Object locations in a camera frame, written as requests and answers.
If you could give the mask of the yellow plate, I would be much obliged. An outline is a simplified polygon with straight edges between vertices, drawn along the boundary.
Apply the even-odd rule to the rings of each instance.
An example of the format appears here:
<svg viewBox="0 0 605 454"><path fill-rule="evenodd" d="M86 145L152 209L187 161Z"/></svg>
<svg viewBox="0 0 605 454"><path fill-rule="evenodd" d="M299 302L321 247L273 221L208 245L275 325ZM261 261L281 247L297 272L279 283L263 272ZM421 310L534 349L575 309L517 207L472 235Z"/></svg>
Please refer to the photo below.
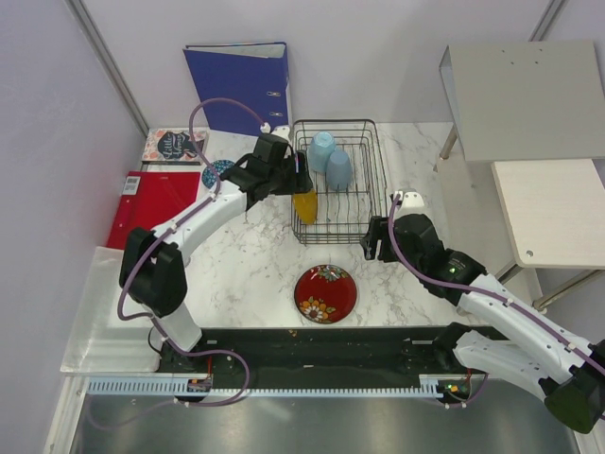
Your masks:
<svg viewBox="0 0 605 454"><path fill-rule="evenodd" d="M318 216L318 195L314 189L306 193L294 194L292 202L300 221L305 225L312 225Z"/></svg>

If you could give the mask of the blue patterned bowl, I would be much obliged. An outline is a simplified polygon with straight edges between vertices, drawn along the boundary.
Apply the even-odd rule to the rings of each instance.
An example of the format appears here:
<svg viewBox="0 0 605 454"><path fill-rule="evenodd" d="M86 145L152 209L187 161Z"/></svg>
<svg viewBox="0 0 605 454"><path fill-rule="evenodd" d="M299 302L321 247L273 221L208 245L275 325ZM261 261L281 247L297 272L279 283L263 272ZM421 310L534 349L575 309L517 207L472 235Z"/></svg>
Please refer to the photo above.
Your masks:
<svg viewBox="0 0 605 454"><path fill-rule="evenodd" d="M234 165L231 160L221 159L213 161L209 166L205 167L201 173L201 182L207 189L212 189L218 176L230 169Z"/></svg>

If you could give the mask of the red floral plate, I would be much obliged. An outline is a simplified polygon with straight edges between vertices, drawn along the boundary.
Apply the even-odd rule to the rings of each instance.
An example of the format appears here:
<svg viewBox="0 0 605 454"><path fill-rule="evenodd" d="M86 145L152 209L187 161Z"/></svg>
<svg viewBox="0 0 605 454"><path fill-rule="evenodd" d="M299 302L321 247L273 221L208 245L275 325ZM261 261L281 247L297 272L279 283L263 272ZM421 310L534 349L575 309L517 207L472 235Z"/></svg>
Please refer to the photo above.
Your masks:
<svg viewBox="0 0 605 454"><path fill-rule="evenodd" d="M348 317L357 302L354 278L342 267L322 264L305 271L294 287L294 302L308 321L338 323Z"/></svg>

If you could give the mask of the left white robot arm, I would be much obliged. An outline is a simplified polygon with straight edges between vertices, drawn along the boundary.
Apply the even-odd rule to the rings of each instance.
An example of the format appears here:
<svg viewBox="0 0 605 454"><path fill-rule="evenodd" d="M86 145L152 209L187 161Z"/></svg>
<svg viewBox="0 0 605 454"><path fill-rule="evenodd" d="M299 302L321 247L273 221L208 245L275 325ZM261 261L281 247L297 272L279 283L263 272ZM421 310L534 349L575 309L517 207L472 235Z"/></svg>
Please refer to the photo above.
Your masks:
<svg viewBox="0 0 605 454"><path fill-rule="evenodd" d="M199 371L208 351L198 343L201 328L184 303L186 262L214 232L266 197L305 194L312 188L305 153L278 135L259 135L252 152L216 174L204 199L151 230L130 231L119 273L118 318L151 319L174 344L175 361L187 372Z"/></svg>

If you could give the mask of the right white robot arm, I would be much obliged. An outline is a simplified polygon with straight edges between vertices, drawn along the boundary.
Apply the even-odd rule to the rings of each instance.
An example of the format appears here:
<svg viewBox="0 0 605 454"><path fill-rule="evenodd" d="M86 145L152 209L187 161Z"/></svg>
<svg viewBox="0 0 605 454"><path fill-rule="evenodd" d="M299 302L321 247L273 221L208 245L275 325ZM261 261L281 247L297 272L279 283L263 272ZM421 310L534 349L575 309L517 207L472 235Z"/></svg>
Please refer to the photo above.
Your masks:
<svg viewBox="0 0 605 454"><path fill-rule="evenodd" d="M590 433L603 420L602 341L591 342L550 321L471 256L444 247L424 214L375 216L360 245L366 259L401 263L430 294L476 315L507 339L490 340L451 323L432 351L440 370L463 366L503 379L537 397L578 433Z"/></svg>

